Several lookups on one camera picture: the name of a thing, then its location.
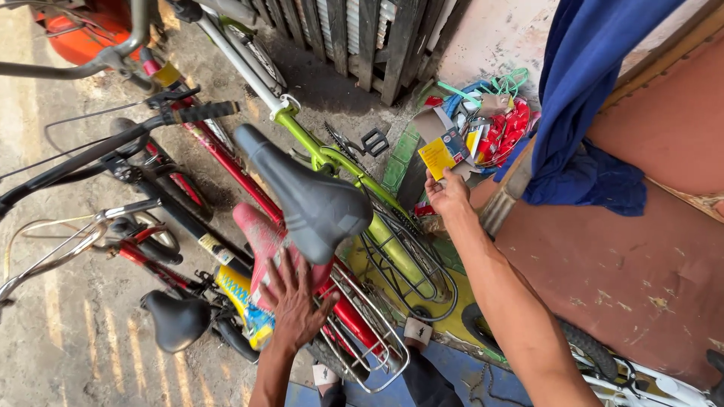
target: orange object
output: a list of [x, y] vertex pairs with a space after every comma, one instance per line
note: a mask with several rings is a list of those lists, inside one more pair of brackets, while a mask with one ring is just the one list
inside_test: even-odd
[[[131, 16], [126, 1], [87, 1], [74, 9], [83, 17], [65, 15], [51, 7], [44, 11], [34, 11], [35, 21], [45, 28], [55, 52], [72, 64], [85, 64], [103, 48], [118, 45], [130, 36]], [[135, 50], [129, 57], [138, 61], [138, 52]]]

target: bicycle handlebar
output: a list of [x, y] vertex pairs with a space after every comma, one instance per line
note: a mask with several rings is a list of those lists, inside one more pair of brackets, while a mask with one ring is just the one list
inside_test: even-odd
[[[229, 116], [237, 112], [239, 112], [239, 103], [231, 101], [205, 104], [203, 106], [189, 107], [176, 111], [171, 109], [162, 109], [161, 114], [158, 116], [147, 119], [145, 122], [124, 130], [108, 140], [105, 140], [103, 143], [96, 144], [77, 156], [56, 165], [37, 177], [34, 177], [33, 179], [11, 189], [3, 196], [0, 196], [0, 221], [5, 218], [15, 204], [17, 204], [21, 199], [29, 196], [31, 193], [52, 185], [61, 185], [73, 181], [80, 181], [97, 175], [102, 172], [102, 170], [100, 172], [98, 171], [100, 166], [92, 166], [85, 169], [81, 168], [97, 159], [100, 159], [106, 154], [116, 151], [118, 148], [123, 147], [123, 145], [127, 143], [134, 141], [139, 137], [143, 137], [145, 134], [157, 127], [161, 127], [163, 125], [180, 125], [187, 122], [213, 119]], [[128, 154], [133, 151], [139, 152], [144, 145], [144, 143], [137, 143], [135, 147], [125, 153]]]
[[[13, 1], [11, 5], [48, 6], [43, 1]], [[0, 62], [0, 75], [38, 77], [43, 79], [74, 80], [94, 75], [106, 68], [122, 66], [122, 60], [148, 41], [148, 0], [131, 0], [132, 29], [130, 36], [122, 43], [106, 47], [95, 58], [78, 67], [55, 68], [42, 65]]]
[[[126, 214], [132, 214], [139, 211], [148, 211], [149, 209], [158, 208], [159, 206], [161, 206], [161, 204], [162, 202], [160, 199], [148, 199], [146, 201], [132, 203], [130, 205], [121, 206], [119, 208], [101, 210], [93, 217], [93, 221], [91, 223], [78, 230], [73, 236], [66, 239], [63, 243], [60, 244], [60, 246], [57, 246], [52, 252], [50, 252], [47, 256], [43, 257], [40, 261], [36, 262], [29, 269], [25, 270], [24, 272], [13, 277], [5, 284], [3, 284], [0, 287], [0, 310], [2, 310], [2, 307], [11, 305], [13, 303], [13, 301], [10, 300], [10, 294], [12, 294], [12, 292], [22, 283], [40, 274], [49, 272], [52, 269], [56, 269], [63, 264], [66, 264], [68, 261], [73, 260], [82, 252], [93, 247], [93, 245], [106, 234], [106, 232], [108, 231], [108, 224], [113, 219], [116, 219], [117, 217], [121, 217]], [[88, 234], [77, 245], [75, 245], [74, 248], [70, 249], [62, 256], [58, 256], [57, 259], [53, 259], [44, 263], [44, 261], [47, 260], [49, 256], [58, 251], [73, 238], [79, 236], [89, 227], [92, 227], [90, 232], [88, 232]]]

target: dirt ground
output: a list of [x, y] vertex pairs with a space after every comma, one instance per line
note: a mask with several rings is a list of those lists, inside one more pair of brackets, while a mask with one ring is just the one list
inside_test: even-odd
[[[269, 110], [201, 30], [174, 20], [166, 11], [162, 9], [169, 34], [166, 56], [201, 85], [201, 98], [241, 100], [243, 111], [222, 120], [225, 129], [251, 122], [282, 149], [300, 149], [290, 134], [269, 121]], [[327, 138], [323, 121], [328, 120], [358, 140], [379, 127], [389, 132], [394, 145], [411, 116], [408, 105], [386, 109], [378, 96], [338, 76], [332, 64], [323, 65], [310, 51], [274, 38], [273, 31], [262, 29], [262, 34], [287, 78], [290, 93], [303, 104], [298, 119], [309, 130]], [[69, 66], [50, 48], [27, 8], [0, 10], [0, 37], [5, 40], [0, 46], [4, 61]], [[0, 88], [2, 174], [55, 154], [43, 137], [44, 125], [143, 98], [114, 73], [76, 81], [0, 77]], [[58, 125], [50, 134], [62, 148], [72, 148], [107, 136], [113, 117], [142, 120], [150, 115], [141, 105]], [[248, 199], [243, 190], [181, 127], [158, 129], [153, 137], [203, 185], [216, 208], [213, 226], [239, 245], [244, 243], [231, 218], [233, 206]], [[381, 175], [391, 150], [378, 159], [363, 160], [375, 176]], [[47, 168], [8, 177], [1, 181], [0, 190], [7, 191]], [[78, 217], [142, 199], [106, 175], [36, 193], [2, 222], [0, 247], [33, 220]], [[167, 219], [162, 211], [154, 213]], [[185, 257], [175, 269], [189, 275], [197, 269], [211, 270], [213, 259], [172, 220], [169, 226]], [[54, 244], [57, 240], [18, 238], [4, 279], [20, 273]], [[138, 307], [141, 296], [156, 287], [151, 277], [127, 260], [105, 259], [97, 253], [84, 253], [23, 285], [16, 291], [17, 304], [4, 309], [0, 317], [0, 407], [246, 406], [256, 367], [230, 348], [220, 347], [214, 337], [204, 335], [175, 355], [158, 350], [151, 317]], [[310, 365], [311, 357], [303, 351], [292, 380], [309, 384]]]

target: hand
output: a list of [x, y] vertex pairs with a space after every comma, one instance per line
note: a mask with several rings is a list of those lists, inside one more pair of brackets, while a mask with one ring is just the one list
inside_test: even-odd
[[470, 188], [465, 185], [462, 175], [454, 174], [449, 167], [442, 170], [442, 176], [447, 181], [444, 188], [432, 177], [428, 169], [425, 192], [432, 208], [445, 218], [470, 207]]
[[281, 278], [274, 261], [272, 259], [266, 261], [269, 287], [277, 294], [277, 297], [274, 297], [268, 287], [263, 284], [259, 285], [259, 291], [271, 306], [276, 320], [271, 340], [277, 345], [297, 353], [322, 328], [332, 307], [339, 301], [340, 293], [335, 291], [328, 295], [319, 309], [315, 309], [312, 301], [309, 263], [301, 261], [297, 277], [287, 249], [281, 249], [279, 257]]

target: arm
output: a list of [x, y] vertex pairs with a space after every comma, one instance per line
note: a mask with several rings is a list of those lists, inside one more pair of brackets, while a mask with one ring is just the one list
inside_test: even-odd
[[443, 189], [428, 172], [430, 204], [445, 221], [475, 300], [533, 404], [600, 406], [550, 310], [483, 231], [463, 178], [449, 169], [444, 175]]
[[332, 293], [316, 310], [312, 301], [309, 264], [302, 261], [297, 278], [287, 251], [282, 249], [279, 254], [282, 276], [279, 277], [274, 262], [268, 259], [269, 288], [259, 287], [261, 296], [271, 304], [275, 323], [274, 333], [259, 356], [250, 407], [283, 407], [294, 357], [319, 332], [340, 299], [339, 293]]

